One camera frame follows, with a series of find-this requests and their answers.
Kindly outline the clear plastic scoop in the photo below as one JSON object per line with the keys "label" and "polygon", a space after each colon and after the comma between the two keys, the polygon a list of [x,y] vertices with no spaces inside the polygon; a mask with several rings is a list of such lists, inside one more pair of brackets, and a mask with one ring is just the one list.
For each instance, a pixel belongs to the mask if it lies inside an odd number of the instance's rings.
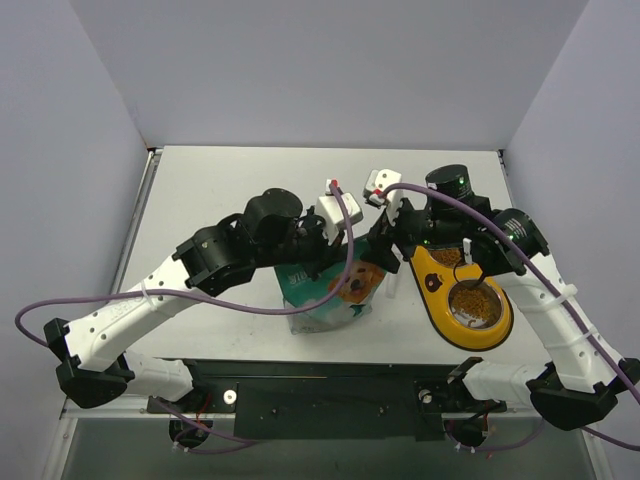
{"label": "clear plastic scoop", "polygon": [[398,271],[396,273],[388,273],[385,278],[385,296],[394,299],[398,291],[398,284],[402,273],[402,257],[397,250],[393,250],[396,260],[399,262]]}

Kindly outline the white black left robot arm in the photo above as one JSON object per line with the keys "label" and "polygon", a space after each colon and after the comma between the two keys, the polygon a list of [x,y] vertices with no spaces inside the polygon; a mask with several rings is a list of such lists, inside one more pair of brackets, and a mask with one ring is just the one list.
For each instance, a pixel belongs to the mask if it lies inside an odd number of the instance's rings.
{"label": "white black left robot arm", "polygon": [[129,291],[85,317],[45,325],[47,346],[60,361],[61,390],[84,409],[128,394],[197,410],[206,388],[194,368],[136,353],[132,345],[194,305],[219,305],[219,295],[250,282],[260,268],[303,265],[315,275],[335,262],[351,263],[352,227],[361,219],[354,197],[335,185],[309,209],[280,188],[251,198],[243,212],[197,230]]}

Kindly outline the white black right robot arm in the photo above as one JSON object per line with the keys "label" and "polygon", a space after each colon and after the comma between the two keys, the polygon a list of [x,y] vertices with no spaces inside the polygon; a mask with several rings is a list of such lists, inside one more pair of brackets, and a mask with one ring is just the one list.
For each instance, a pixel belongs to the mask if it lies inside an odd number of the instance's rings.
{"label": "white black right robot arm", "polygon": [[505,291],[547,351],[544,365],[496,364],[470,358],[447,379],[449,402],[468,409],[485,400],[526,405],[569,431],[604,419],[618,395],[639,395],[639,361],[625,358],[579,306],[576,288],[558,272],[549,245],[529,215],[495,209],[473,191],[466,166],[430,172],[425,185],[374,170],[363,197],[382,213],[369,230],[366,259],[395,273],[419,247],[458,250]]}

